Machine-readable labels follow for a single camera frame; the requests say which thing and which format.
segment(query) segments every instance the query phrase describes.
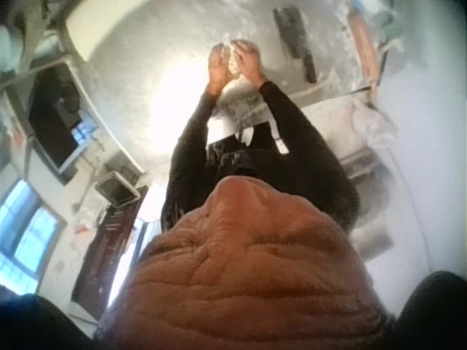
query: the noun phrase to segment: hand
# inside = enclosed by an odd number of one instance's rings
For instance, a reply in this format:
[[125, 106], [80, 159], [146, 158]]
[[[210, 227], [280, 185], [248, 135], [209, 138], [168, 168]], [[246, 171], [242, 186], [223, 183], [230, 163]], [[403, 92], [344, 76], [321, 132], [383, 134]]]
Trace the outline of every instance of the hand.
[[230, 56], [229, 47], [224, 47], [223, 44], [212, 48], [211, 55], [209, 56], [209, 83], [206, 87], [206, 92], [213, 96], [220, 95], [223, 88], [234, 78], [228, 70], [228, 59]]
[[233, 42], [235, 51], [235, 60], [239, 65], [240, 72], [255, 86], [257, 89], [267, 82], [267, 78], [261, 73], [260, 55], [259, 52], [243, 41]]

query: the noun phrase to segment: work surface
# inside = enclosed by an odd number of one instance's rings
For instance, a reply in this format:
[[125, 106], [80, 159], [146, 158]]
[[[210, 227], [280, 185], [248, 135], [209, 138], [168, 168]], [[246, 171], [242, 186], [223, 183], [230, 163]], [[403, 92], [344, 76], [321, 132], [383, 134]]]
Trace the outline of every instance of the work surface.
[[[316, 85], [305, 82], [301, 60], [288, 57], [279, 39], [272, 10], [290, 4], [304, 16]], [[365, 87], [347, 13], [341, 0], [150, 1], [119, 23], [80, 75], [104, 123], [149, 170], [170, 156], [207, 82], [207, 57], [218, 42], [257, 44], [265, 73], [301, 107]], [[212, 141], [265, 118], [257, 116], [264, 108], [250, 86], [234, 85], [210, 124]]]

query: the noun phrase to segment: scraper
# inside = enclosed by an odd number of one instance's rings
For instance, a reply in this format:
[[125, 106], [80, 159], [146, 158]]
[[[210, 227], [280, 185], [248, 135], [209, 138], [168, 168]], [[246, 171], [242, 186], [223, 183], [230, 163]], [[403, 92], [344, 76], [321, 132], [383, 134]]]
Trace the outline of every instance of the scraper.
[[309, 48], [308, 35], [305, 32], [300, 10], [295, 6], [278, 7], [273, 10], [273, 14], [282, 42], [292, 58], [303, 60], [305, 79], [315, 84], [317, 80], [312, 51]]

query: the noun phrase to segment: window frame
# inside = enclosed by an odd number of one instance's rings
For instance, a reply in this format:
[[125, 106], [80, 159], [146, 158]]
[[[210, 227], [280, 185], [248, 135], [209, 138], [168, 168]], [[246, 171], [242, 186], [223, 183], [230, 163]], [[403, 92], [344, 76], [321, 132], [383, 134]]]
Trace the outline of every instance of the window frame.
[[[31, 191], [34, 192], [34, 194], [37, 196], [37, 203], [33, 207], [32, 210], [28, 213], [27, 219], [24, 220], [24, 222], [21, 223], [19, 232], [20, 234], [17, 234], [17, 236], [14, 238], [12, 242], [12, 246], [10, 250], [7, 252], [5, 251], [1, 246], [0, 246], [0, 252], [13, 264], [15, 264], [22, 272], [30, 276], [31, 278], [35, 279], [37, 281], [37, 287], [35, 292], [37, 292], [42, 284], [42, 280], [45, 275], [45, 270], [47, 269], [47, 266], [49, 265], [50, 258], [52, 257], [52, 253], [55, 250], [55, 247], [58, 243], [58, 239], [60, 238], [63, 229], [66, 227], [66, 222], [63, 220], [63, 218], [58, 215], [49, 205], [47, 205], [43, 200], [42, 197], [37, 193], [37, 191], [31, 186], [31, 184], [26, 181], [25, 179], [18, 178], [8, 189], [8, 191], [5, 192], [5, 194], [0, 198], [0, 207], [4, 205], [5, 201], [7, 200], [8, 196], [12, 193], [12, 191], [15, 189], [15, 187], [18, 185], [18, 183], [23, 180], [31, 189]], [[40, 209], [44, 208], [46, 211], [49, 212], [51, 216], [57, 221], [57, 228], [55, 229], [54, 233], [52, 234], [52, 237], [49, 240], [49, 243], [47, 244], [44, 254], [42, 255], [42, 259], [37, 267], [36, 272], [29, 270], [22, 262], [20, 262], [18, 259], [15, 258], [15, 253], [16, 249], [18, 248], [21, 238], [24, 236], [24, 233], [26, 232], [26, 228], [29, 226], [31, 223], [32, 218], [34, 217], [35, 213]]]

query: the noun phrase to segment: bright light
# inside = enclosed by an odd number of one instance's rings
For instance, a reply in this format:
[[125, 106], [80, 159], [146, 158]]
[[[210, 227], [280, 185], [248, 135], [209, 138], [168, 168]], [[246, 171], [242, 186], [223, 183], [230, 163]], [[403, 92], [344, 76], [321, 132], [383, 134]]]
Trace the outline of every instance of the bright light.
[[208, 82], [207, 59], [185, 58], [170, 66], [157, 83], [151, 105], [153, 151], [171, 154]]

